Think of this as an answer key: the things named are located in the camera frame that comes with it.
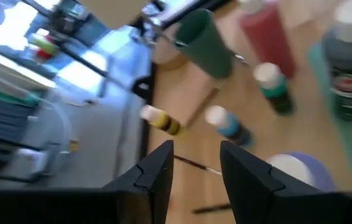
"green plastic cup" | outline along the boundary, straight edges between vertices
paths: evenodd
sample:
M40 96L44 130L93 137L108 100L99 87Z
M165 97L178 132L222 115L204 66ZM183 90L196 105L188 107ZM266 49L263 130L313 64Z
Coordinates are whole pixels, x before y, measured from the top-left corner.
M232 57L215 23L212 12L197 9L180 21L175 33L176 49L216 79L229 77Z

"blue paint bottle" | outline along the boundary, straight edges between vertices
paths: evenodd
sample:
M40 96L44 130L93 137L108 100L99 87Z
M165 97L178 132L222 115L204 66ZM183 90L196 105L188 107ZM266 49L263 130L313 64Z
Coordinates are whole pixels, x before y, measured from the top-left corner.
M287 88L287 80L280 68L272 63L258 65L254 77L259 83L263 95L279 115L289 115L294 111L294 104Z
M248 147L252 143L252 134L229 111L221 106L211 106L205 114L206 122L212 124L217 132L235 145Z

